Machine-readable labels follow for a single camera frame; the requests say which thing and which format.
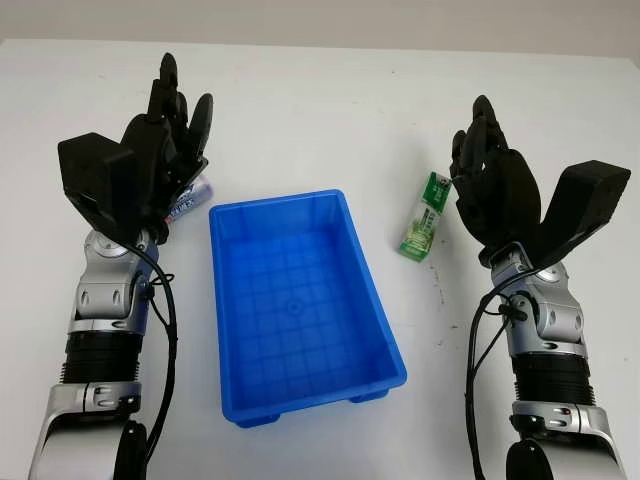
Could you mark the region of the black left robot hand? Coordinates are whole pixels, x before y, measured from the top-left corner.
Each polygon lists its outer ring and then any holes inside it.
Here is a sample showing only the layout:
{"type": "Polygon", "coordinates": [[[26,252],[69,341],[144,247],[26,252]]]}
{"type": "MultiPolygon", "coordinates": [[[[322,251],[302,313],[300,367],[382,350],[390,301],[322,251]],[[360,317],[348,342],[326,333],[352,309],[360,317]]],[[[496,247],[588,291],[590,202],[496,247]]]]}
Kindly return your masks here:
{"type": "Polygon", "coordinates": [[[153,80],[147,112],[128,124],[121,144],[132,150],[141,187],[141,228],[156,244],[168,238],[166,218],[178,197],[208,166],[204,150],[213,120],[214,99],[203,94],[188,114],[178,90],[174,56],[165,53],[153,80]]]}

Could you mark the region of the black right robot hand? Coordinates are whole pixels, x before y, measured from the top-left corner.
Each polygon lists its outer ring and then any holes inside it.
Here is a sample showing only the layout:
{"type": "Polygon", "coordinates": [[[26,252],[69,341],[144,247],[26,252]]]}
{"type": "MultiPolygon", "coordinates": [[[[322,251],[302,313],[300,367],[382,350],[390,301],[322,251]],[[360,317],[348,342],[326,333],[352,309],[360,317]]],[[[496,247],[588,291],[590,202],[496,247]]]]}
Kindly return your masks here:
{"type": "Polygon", "coordinates": [[[467,231],[484,247],[521,241],[540,223],[540,194],[522,154],[509,147],[489,99],[472,106],[467,130],[452,140],[452,183],[467,231]]]}

